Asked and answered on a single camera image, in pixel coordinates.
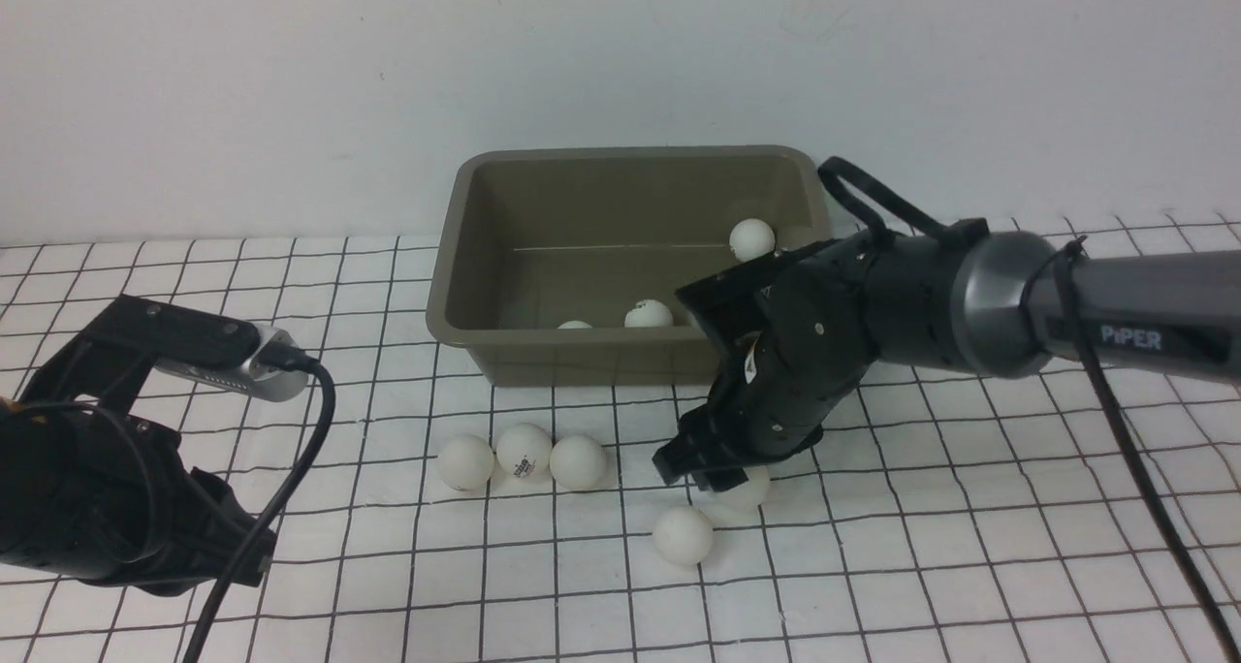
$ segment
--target white wall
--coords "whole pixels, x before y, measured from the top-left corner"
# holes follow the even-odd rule
[[[0,0],[0,242],[434,231],[462,161],[539,147],[1224,206],[1239,41],[1241,0]]]

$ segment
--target black cable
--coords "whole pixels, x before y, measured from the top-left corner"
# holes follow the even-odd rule
[[[141,449],[138,448],[138,443],[130,433],[134,430],[122,421],[119,416],[112,411],[96,406],[93,404],[87,404],[84,401],[53,401],[47,404],[25,404],[19,406],[15,411],[9,412],[2,420],[12,420],[21,416],[42,416],[48,412],[65,412],[65,411],[84,411],[88,413],[94,413],[102,416],[108,425],[117,431],[122,442],[129,448],[129,452],[134,456],[134,462],[138,463],[138,473],[143,478],[143,488],[146,494],[146,535],[143,538],[143,545],[138,549],[137,554],[125,555],[113,555],[120,561],[137,561],[139,559],[145,559],[156,551],[156,528],[159,525],[159,504],[155,495],[155,477],[151,473],[150,464],[146,462],[146,457],[143,456]]]
[[[297,359],[293,356],[283,361],[283,369],[303,369],[310,372],[316,380],[319,380],[319,389],[323,390],[323,404],[319,407],[319,420],[315,421],[314,432],[310,433],[310,440],[307,441],[305,449],[302,451],[302,456],[297,458],[293,463],[293,469],[289,471],[289,476],[284,478],[284,483],[280,488],[276,489],[276,494],[263,508],[263,512],[258,515],[254,525],[246,534],[246,538],[237,546],[237,551],[233,552],[230,561],[225,565],[223,571],[216,579],[216,584],[211,587],[211,592],[207,595],[206,602],[202,605],[202,612],[199,613],[199,621],[194,627],[194,634],[190,637],[190,643],[185,647],[185,657],[181,659],[182,663],[196,663],[199,657],[202,656],[202,648],[207,642],[207,634],[211,632],[211,627],[216,621],[216,615],[220,612],[220,605],[223,602],[225,593],[228,592],[230,585],[232,585],[233,579],[237,577],[237,572],[241,571],[241,566],[249,557],[249,552],[253,551],[254,545],[267,530],[267,526],[276,520],[276,516],[284,510],[284,505],[289,502],[293,492],[297,490],[298,484],[305,478],[307,472],[310,471],[310,466],[314,464],[315,457],[319,456],[319,449],[323,448],[324,441],[328,438],[328,430],[331,428],[331,418],[336,412],[336,385],[331,379],[328,370],[315,359],[300,354]]]
[[[861,220],[876,235],[887,232],[887,227],[882,226],[884,220],[840,185],[838,178],[849,181],[856,190],[874,200],[876,205],[891,212],[894,217],[903,220],[905,223],[912,226],[915,230],[936,240],[944,238],[947,227],[936,221],[934,217],[915,207],[908,200],[896,195],[896,191],[885,186],[877,178],[871,176],[864,169],[839,156],[825,160],[819,166],[819,180],[823,181],[824,189],[831,194],[831,197],[836,199],[836,202],[841,204],[841,207]],[[877,230],[876,223],[881,225]]]
[[[1159,534],[1163,535],[1164,543],[1168,545],[1168,550],[1172,551],[1176,565],[1180,566],[1180,572],[1189,584],[1189,589],[1194,591],[1194,597],[1198,598],[1199,607],[1206,615],[1206,621],[1211,625],[1211,629],[1215,631],[1215,637],[1220,641],[1220,648],[1224,649],[1225,658],[1229,663],[1241,663],[1241,651],[1237,649],[1237,643],[1232,638],[1227,620],[1224,618],[1224,612],[1220,611],[1219,603],[1215,602],[1210,589],[1206,587],[1206,580],[1203,579],[1203,574],[1198,570],[1198,565],[1194,564],[1194,559],[1185,548],[1185,543],[1180,539],[1179,531],[1176,531],[1176,525],[1173,524],[1168,510],[1163,505],[1163,500],[1159,499],[1159,492],[1155,490],[1154,482],[1150,480],[1150,474],[1147,472],[1145,464],[1142,463],[1142,454],[1139,454],[1133,442],[1133,436],[1129,435],[1128,426],[1126,426],[1124,417],[1121,415],[1121,404],[1117,401],[1107,377],[1103,375],[1098,354],[1095,353],[1093,344],[1086,336],[1086,327],[1082,324],[1077,291],[1073,288],[1071,274],[1071,269],[1081,253],[1081,241],[1073,241],[1065,246],[1052,261],[1052,276],[1055,277],[1056,292],[1060,294],[1069,338],[1073,343],[1077,358],[1081,359],[1082,368],[1086,369],[1086,376],[1090,377],[1090,384],[1095,389],[1098,402],[1103,406],[1103,415],[1107,417],[1108,426],[1112,427],[1112,435],[1116,436],[1116,444],[1121,447],[1121,456],[1124,457],[1124,464],[1129,468],[1129,474],[1133,476],[1133,482],[1138,485],[1142,500],[1147,504],[1147,509],[1159,528]]]

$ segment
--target white grid mat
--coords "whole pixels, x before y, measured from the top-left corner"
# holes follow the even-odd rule
[[[1219,215],[1020,225],[1091,256],[1241,247]],[[665,488],[650,454],[705,389],[493,390],[427,334],[436,240],[146,242],[0,251],[0,392],[120,292],[293,333],[340,382],[338,421],[277,524],[271,575],[233,587],[205,661],[1220,661],[1085,374],[1003,381],[876,365],[759,512]],[[1241,396],[1109,374],[1174,520],[1241,631]],[[153,375],[134,412],[258,510],[318,395],[282,405]],[[437,448],[529,420],[617,457],[603,488],[453,494]],[[0,497],[11,500],[14,497]],[[649,531],[716,521],[699,569]],[[0,663],[170,662],[205,597],[165,600],[0,566]]]

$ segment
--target black power cord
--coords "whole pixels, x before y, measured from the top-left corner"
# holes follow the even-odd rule
[[[199,613],[199,621],[194,627],[190,643],[185,647],[185,657],[181,658],[182,663],[196,663],[202,656],[202,648],[206,646],[207,634],[211,633],[216,615],[220,612],[221,603],[223,603],[225,593],[228,592],[228,587],[232,585],[233,579],[237,577],[237,572],[254,549],[258,539],[267,530],[267,526],[271,526],[272,521],[276,520],[276,516],[284,510],[284,505],[293,497],[293,492],[297,490],[298,484],[302,483],[307,472],[310,471],[315,457],[319,456],[319,451],[323,448],[324,441],[328,438],[328,431],[331,428],[331,418],[336,412],[336,385],[328,370],[314,358],[292,346],[272,344],[261,354],[259,363],[274,365],[282,370],[310,372],[314,379],[319,380],[319,389],[323,390],[319,420],[315,421],[314,432],[310,433],[310,440],[307,441],[307,447],[302,451],[302,456],[293,463],[289,476],[284,478],[280,488],[276,489],[272,499],[267,502],[267,507],[263,508],[254,525],[246,534],[246,538],[242,539],[241,545],[237,546],[237,551],[233,552],[230,561],[225,565],[223,571],[221,571],[220,577],[216,579],[216,584],[211,587],[211,592],[202,605],[202,612]]]
[[[1180,572],[1185,582],[1189,584],[1189,589],[1194,591],[1194,597],[1196,597],[1199,607],[1203,608],[1206,621],[1211,625],[1215,637],[1220,641],[1220,648],[1224,649],[1225,658],[1229,663],[1241,663],[1241,651],[1237,649],[1236,639],[1232,638],[1227,620],[1224,618],[1224,612],[1220,611],[1219,603],[1215,602],[1210,589],[1206,587],[1206,580],[1203,579],[1201,571],[1194,564],[1194,559],[1185,548],[1185,543],[1180,539],[1179,531],[1176,531],[1176,525],[1173,524],[1163,500],[1159,498],[1159,492],[1155,490],[1154,482],[1150,480],[1150,473],[1147,472],[1145,464],[1142,463],[1142,454],[1138,452],[1133,442],[1133,436],[1129,435],[1124,417],[1121,415],[1121,404],[1112,392],[1112,385],[1108,385],[1107,377],[1103,375],[1103,368],[1100,365],[1098,354],[1095,353],[1093,344],[1086,335],[1086,327],[1082,324],[1078,307],[1077,289],[1073,288],[1072,283],[1072,267],[1081,256],[1082,245],[1081,240],[1077,240],[1069,242],[1051,262],[1056,292],[1060,294],[1060,303],[1064,308],[1065,329],[1069,333],[1069,338],[1072,339],[1077,358],[1081,359],[1086,376],[1090,377],[1090,384],[1095,389],[1095,396],[1098,397],[1098,402],[1103,407],[1107,425],[1111,426],[1112,435],[1116,436],[1116,444],[1121,447],[1121,456],[1124,457],[1124,464],[1129,468],[1129,474],[1133,477],[1136,485],[1138,485],[1142,500],[1147,504],[1147,510],[1150,512],[1150,516],[1159,528],[1159,534],[1163,535],[1168,550],[1172,551],[1176,565],[1180,566]]]

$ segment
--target black grid line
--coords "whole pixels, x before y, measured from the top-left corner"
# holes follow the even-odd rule
[[[915,372],[913,372],[913,379],[920,382],[918,384],[918,391],[922,394],[922,404],[926,405],[927,413],[931,415],[931,422],[934,425],[936,436],[938,436],[938,438],[939,438],[939,447],[943,447],[944,457],[949,457],[951,452],[948,449],[948,441],[943,437],[943,426],[941,426],[939,421],[936,418],[934,407],[931,406],[931,400],[927,399],[926,389],[921,385],[922,380],[921,380],[921,377],[918,377],[917,370],[915,370]],[[983,387],[983,394],[985,395],[987,394],[987,386],[982,385],[982,384],[979,384],[979,386]],[[979,548],[980,548],[980,550],[983,552],[983,559],[987,561],[987,570],[988,570],[988,572],[992,576],[992,584],[995,586],[995,592],[998,592],[999,596],[1000,596],[1000,603],[1004,606],[1004,615],[1006,615],[1008,618],[1009,618],[1009,622],[1010,622],[1010,626],[1011,626],[1011,632],[1013,632],[1013,636],[1016,638],[1018,647],[1020,647],[1020,649],[1021,649],[1021,656],[1025,658],[1026,663],[1029,663],[1030,662],[1030,652],[1026,648],[1025,641],[1021,638],[1021,632],[1018,628],[1016,622],[1013,620],[1013,610],[1011,610],[1011,606],[1009,605],[1009,596],[1008,596],[1008,593],[1004,592],[1004,586],[1000,584],[999,575],[997,575],[997,571],[995,571],[995,564],[992,561],[990,554],[988,551],[987,540],[983,538],[983,530],[982,530],[982,528],[978,526],[978,516],[974,513],[974,500],[972,498],[969,498],[969,492],[965,490],[965,484],[964,484],[964,482],[961,480],[961,474],[957,473],[957,468],[956,467],[951,467],[951,469],[952,469],[952,478],[957,483],[957,488],[958,488],[958,490],[961,490],[962,498],[965,500],[965,510],[967,510],[967,514],[969,515],[970,526],[974,530],[974,536],[978,539],[978,545],[979,545]],[[906,525],[906,536],[908,536],[908,525]],[[913,552],[915,564],[917,564],[917,549],[913,548],[912,540],[910,540],[910,551]],[[931,602],[930,597],[927,597],[927,601],[931,605],[931,611],[934,612],[934,602]],[[947,642],[943,642],[943,646],[944,646],[944,651],[947,651],[947,646],[948,646]]]
[[[298,243],[298,240],[293,240],[293,252],[294,253],[297,253],[297,243]],[[292,269],[292,263],[293,263],[293,258],[290,257],[289,258],[289,267],[284,269],[285,282],[288,282],[289,272]],[[326,343],[328,334],[329,334],[329,332],[331,332],[331,315],[333,315],[333,313],[336,309],[336,294],[340,292],[340,274],[341,274],[341,271],[344,271],[344,269],[345,269],[345,257],[341,256],[340,259],[336,263],[336,278],[333,279],[333,282],[330,283],[331,284],[331,302],[329,302],[329,304],[328,304],[328,320],[326,320],[326,323],[324,325],[324,329],[323,329],[323,336],[324,336],[323,341],[324,343]],[[283,287],[280,288],[280,293],[282,294],[284,293],[284,288]],[[305,443],[305,441],[307,441],[307,433],[310,432],[309,425],[310,425],[310,421],[311,421],[313,400],[314,400],[314,395],[315,395],[316,391],[318,391],[316,386],[310,389],[310,394],[308,395],[308,399],[307,399],[305,410],[302,412],[302,431],[298,433],[297,449],[293,452],[293,456],[289,458],[289,466],[290,467],[292,467],[293,462],[297,461],[298,456],[302,454],[302,447],[303,447],[303,443]],[[279,535],[280,528],[284,525],[284,518],[285,518],[287,514],[288,514],[288,510],[284,510],[284,512],[280,513],[280,515],[278,515],[276,518],[276,523],[273,525],[273,529],[276,530],[277,535]],[[263,601],[267,598],[267,589],[271,585],[271,582],[272,582],[272,580],[269,577],[263,579],[263,582],[258,587],[258,602],[254,606],[256,613],[262,613],[262,611],[263,611]],[[249,663],[252,661],[253,656],[254,656],[254,643],[256,643],[257,638],[258,638],[258,618],[256,617],[254,618],[254,626],[251,627],[251,631],[249,631],[249,646],[246,648],[246,663]]]
[[[681,406],[680,406],[680,400],[678,399],[678,394],[676,394],[676,387],[675,386],[673,387],[673,412],[674,412],[674,415],[676,416],[678,420],[681,417]],[[686,503],[689,503],[690,505],[694,505],[694,490],[690,488],[689,480],[688,479],[683,479],[681,483],[685,484],[685,500],[686,500]],[[762,509],[759,508],[759,519],[761,519],[761,516],[762,516]],[[763,543],[766,543],[766,541],[767,541],[767,533],[764,530],[763,531]],[[768,560],[769,560],[771,559],[771,551],[769,550],[767,552],[767,556],[768,556]],[[702,565],[701,564],[696,564],[694,566],[694,570],[697,571],[699,592],[702,596],[702,621],[706,623],[706,638],[710,639],[710,638],[712,638],[711,637],[711,610],[710,610],[710,606],[707,603],[707,596],[706,596],[706,576],[702,574]],[[774,565],[772,565],[772,590],[776,591],[776,606],[779,607],[779,589],[776,587],[776,567],[774,567]],[[788,627],[784,625],[784,620],[783,618],[781,620],[781,629],[786,634],[788,633]],[[716,663],[715,647],[710,647],[707,649],[707,653],[709,653],[709,656],[711,658],[711,663]],[[792,654],[789,654],[789,663],[793,663]]]
[[[488,420],[486,420],[486,444],[491,446],[491,447],[495,447],[495,387],[491,387],[491,394],[490,394],[490,397],[488,399],[488,407],[490,408],[490,412],[488,412]],[[552,413],[552,418],[555,420],[555,412]],[[486,520],[486,518],[488,518],[488,514],[491,510],[491,500],[490,499],[491,499],[491,482],[488,482],[486,487],[484,487],[484,489],[483,489],[483,572],[482,572],[482,579],[480,579],[482,586],[479,589],[480,593],[479,593],[479,607],[478,607],[478,658],[479,658],[479,661],[483,659],[483,646],[486,643],[485,638],[484,638],[484,634],[486,633],[486,605],[485,605],[486,603],[486,552],[488,552],[488,546],[489,546],[488,543],[486,543],[486,538],[488,538],[488,520]],[[556,518],[556,513],[555,513],[555,507],[553,507],[552,508],[552,520],[555,520],[555,518]],[[553,571],[553,574],[556,574],[558,571],[560,570],[556,569]],[[557,622],[557,625],[560,623],[558,600],[557,600],[557,607],[556,607],[556,622]]]
[[[858,632],[862,631],[861,623],[861,607],[858,605],[858,592],[854,587],[854,574],[856,571],[850,571],[849,569],[849,555],[845,554],[844,540],[840,539],[840,530],[836,528],[838,520],[833,515],[831,499],[828,498],[828,484],[823,478],[823,463],[819,461],[819,451],[817,447],[812,447],[810,458],[814,461],[814,468],[817,469],[817,476],[819,478],[819,492],[823,495],[823,504],[828,510],[828,524],[831,526],[831,536],[836,543],[836,551],[840,556],[840,569],[844,572],[845,589],[849,591],[849,605],[853,607],[854,622],[858,625]],[[779,587],[779,580],[776,581],[777,587]],[[866,641],[865,636],[861,636],[862,653],[866,654],[867,663],[875,663],[875,658],[870,652],[870,642]]]
[[[437,370],[437,371],[439,370],[439,344],[436,344],[436,356],[434,356],[434,359],[432,361],[432,365],[433,365],[433,368],[432,368],[433,370]],[[427,413],[428,413],[428,416],[431,415],[432,411],[434,411],[434,404],[436,404],[436,381],[432,380],[431,381],[431,397],[429,397],[428,406],[427,406]],[[423,441],[422,453],[423,454],[431,454],[431,418],[429,417],[427,418],[427,437]],[[410,561],[410,589],[408,589],[408,595],[407,595],[407,598],[406,598],[405,633],[402,636],[402,639],[401,639],[401,661],[408,661],[410,659],[410,618],[413,615],[413,579],[414,579],[414,576],[417,575],[417,571],[418,571],[418,569],[417,569],[418,520],[422,518],[421,499],[422,499],[422,495],[426,495],[426,492],[427,492],[427,467],[423,466],[422,477],[419,478],[419,483],[418,483],[419,505],[418,505],[416,513],[413,514],[413,540],[412,540],[412,543],[410,545],[410,551],[411,551],[411,554],[413,556],[411,557],[411,561]],[[483,633],[482,633],[483,632],[483,620],[482,620],[482,616],[483,616],[482,607],[479,607],[479,637],[483,636]]]
[[[861,404],[861,412],[862,415],[865,415],[866,422],[870,423],[870,410],[867,408],[866,399],[859,395],[859,402]],[[927,402],[927,408],[928,410],[931,408],[930,402]],[[948,642],[943,638],[943,627],[939,623],[939,615],[936,612],[934,601],[931,598],[931,590],[927,589],[926,576],[922,574],[922,569],[918,566],[918,552],[917,549],[913,548],[913,538],[910,536],[910,523],[907,514],[901,504],[901,494],[900,492],[896,490],[896,487],[892,485],[892,477],[887,472],[887,459],[884,453],[884,446],[881,444],[881,442],[879,442],[879,435],[875,433],[874,427],[870,430],[870,435],[875,442],[875,449],[879,452],[879,462],[881,467],[885,469],[884,480],[887,484],[887,490],[892,493],[892,500],[896,502],[896,512],[900,514],[900,520],[901,520],[901,531],[903,531],[905,534],[905,548],[910,550],[910,557],[912,557],[913,560],[913,574],[917,575],[918,585],[922,586],[922,597],[926,597],[927,610],[931,611],[931,623],[934,625],[936,636],[939,638],[939,648],[943,649],[944,659],[948,659],[951,658],[951,654],[948,653]],[[866,625],[859,621],[859,626],[865,628]]]
[[[617,415],[617,389],[612,387],[612,432],[616,436],[617,446],[620,444],[620,417]],[[638,663],[638,623],[633,611],[633,560],[629,559],[629,521],[625,516],[624,502],[624,469],[620,467],[620,454],[617,453],[617,492],[620,499],[620,533],[625,535],[620,540],[624,546],[624,582],[627,598],[629,601],[629,641],[633,644],[633,663]]]
[[[392,242],[392,251],[391,251],[392,264],[388,268],[390,279],[387,282],[387,293],[385,295],[383,315],[382,315],[381,320],[380,320],[380,340],[381,341],[383,340],[383,335],[387,332],[388,305],[392,302],[392,284],[396,282],[396,258],[397,258],[397,248],[396,247],[397,247],[398,243],[400,243],[400,240],[393,240],[393,242]],[[349,252],[349,240],[347,238],[345,240],[345,251]],[[341,268],[344,268],[345,257],[341,257],[340,264],[341,264]],[[375,354],[375,366],[371,369],[371,379],[372,380],[376,380],[380,376],[381,358],[382,358],[382,353],[376,353]],[[374,404],[375,404],[375,385],[372,384],[371,387],[370,387],[370,394],[366,397],[366,415],[367,416],[371,415],[371,406]],[[370,425],[369,422],[364,421],[364,427],[367,427],[369,425]],[[369,437],[369,433],[364,432],[362,433],[362,441],[360,442],[359,448],[357,448],[357,462],[356,462],[357,469],[355,469],[355,472],[354,472],[354,487],[352,487],[352,489],[350,490],[350,494],[349,494],[349,512],[346,513],[346,516],[345,516],[345,535],[340,540],[340,556],[341,556],[341,559],[340,559],[340,565],[336,567],[336,591],[335,591],[335,593],[333,593],[333,601],[331,601],[331,620],[329,620],[329,625],[328,625],[328,644],[324,646],[324,649],[323,649],[323,661],[324,661],[324,663],[328,663],[329,658],[331,657],[333,634],[336,631],[336,611],[340,607],[340,589],[341,589],[341,586],[343,586],[343,584],[345,581],[345,557],[344,556],[345,556],[345,549],[349,545],[349,531],[354,526],[354,505],[356,505],[356,503],[357,503],[357,485],[359,485],[359,482],[362,478],[362,467],[364,467],[362,457],[366,454],[366,438],[367,437]],[[413,570],[413,555],[410,555],[410,570],[411,571]]]

